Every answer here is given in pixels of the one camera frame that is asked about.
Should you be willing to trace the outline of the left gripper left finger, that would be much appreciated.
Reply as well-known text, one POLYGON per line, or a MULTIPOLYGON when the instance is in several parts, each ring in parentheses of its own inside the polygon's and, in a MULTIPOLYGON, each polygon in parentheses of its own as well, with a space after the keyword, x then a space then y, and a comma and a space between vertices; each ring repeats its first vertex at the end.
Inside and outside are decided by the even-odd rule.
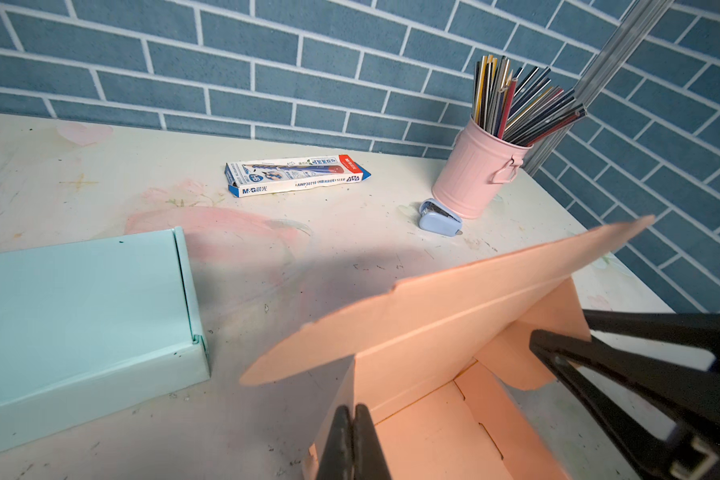
POLYGON ((351 480, 354 470, 353 423, 346 405, 334 414, 323 455, 319 462, 317 480, 351 480))

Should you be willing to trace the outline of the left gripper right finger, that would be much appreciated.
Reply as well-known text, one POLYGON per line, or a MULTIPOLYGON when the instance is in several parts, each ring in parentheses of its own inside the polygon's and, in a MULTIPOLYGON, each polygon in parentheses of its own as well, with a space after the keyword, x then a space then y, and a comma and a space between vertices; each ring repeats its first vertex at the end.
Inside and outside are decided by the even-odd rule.
POLYGON ((355 480, 392 479, 370 410, 362 403, 355 406, 352 447, 355 480))

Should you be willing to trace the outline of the pink paper box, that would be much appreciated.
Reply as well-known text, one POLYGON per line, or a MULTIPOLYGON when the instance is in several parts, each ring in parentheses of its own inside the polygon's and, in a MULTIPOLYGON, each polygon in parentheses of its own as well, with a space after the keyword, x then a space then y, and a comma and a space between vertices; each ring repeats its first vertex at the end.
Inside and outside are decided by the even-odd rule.
POLYGON ((367 406, 393 478, 563 479, 509 392, 554 379, 530 351, 534 331, 590 339, 573 274, 652 222, 400 281, 303 325, 240 381, 270 383, 349 358, 334 404, 367 406))

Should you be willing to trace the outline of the light blue paper box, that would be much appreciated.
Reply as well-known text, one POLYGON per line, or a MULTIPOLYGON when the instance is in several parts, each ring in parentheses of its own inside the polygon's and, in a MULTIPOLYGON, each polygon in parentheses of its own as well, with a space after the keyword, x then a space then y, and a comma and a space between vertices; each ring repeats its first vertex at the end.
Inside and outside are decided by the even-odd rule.
POLYGON ((0 253, 0 452, 210 374, 181 228, 0 253))

